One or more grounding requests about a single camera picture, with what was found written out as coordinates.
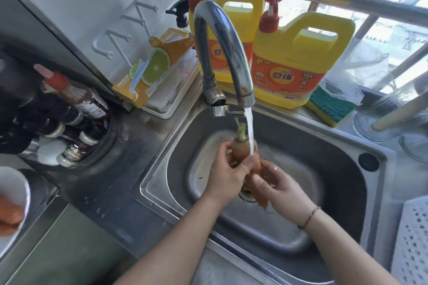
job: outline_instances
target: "stainless steel sink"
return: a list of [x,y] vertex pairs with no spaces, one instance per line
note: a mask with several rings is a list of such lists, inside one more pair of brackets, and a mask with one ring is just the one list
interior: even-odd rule
[[[221,142],[236,135],[230,117],[213,118],[195,95],[171,132],[134,197],[176,223],[202,194]],[[395,153],[290,112],[253,107],[254,133],[262,158],[292,175],[309,197],[369,253],[373,253],[379,210],[389,189]],[[370,153],[379,168],[370,172],[358,158]],[[222,212],[210,239],[221,255],[231,253],[282,284],[332,282],[310,237],[264,210],[245,191]]]

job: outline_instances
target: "faucet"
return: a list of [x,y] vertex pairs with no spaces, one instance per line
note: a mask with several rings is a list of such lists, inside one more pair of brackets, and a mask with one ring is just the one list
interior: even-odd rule
[[241,111],[230,111],[226,104],[226,96],[217,86],[211,66],[211,50],[208,44],[209,26],[214,32],[218,43],[227,60],[235,87],[238,106],[248,108],[255,104],[253,81],[249,70],[247,57],[243,50],[238,33],[223,9],[212,1],[200,1],[194,13],[195,44],[199,51],[204,81],[203,93],[210,106],[211,114],[215,117],[233,115],[243,116]]

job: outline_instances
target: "forearm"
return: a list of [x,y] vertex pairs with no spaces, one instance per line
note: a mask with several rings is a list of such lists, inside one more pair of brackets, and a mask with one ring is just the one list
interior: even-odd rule
[[116,285],[188,285],[221,207],[201,199]]
[[340,285],[399,285],[330,216],[318,210],[307,226],[324,261]]

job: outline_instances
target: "sink drain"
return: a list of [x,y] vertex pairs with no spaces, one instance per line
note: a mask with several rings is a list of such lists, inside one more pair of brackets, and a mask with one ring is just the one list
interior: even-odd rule
[[251,194],[250,190],[245,185],[242,185],[239,197],[246,202],[255,203],[254,196]]

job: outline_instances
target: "sponge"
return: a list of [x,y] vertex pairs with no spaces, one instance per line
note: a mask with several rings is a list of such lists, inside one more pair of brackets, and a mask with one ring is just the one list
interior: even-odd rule
[[306,106],[333,127],[338,126],[356,109],[354,103],[334,98],[319,86],[312,93]]

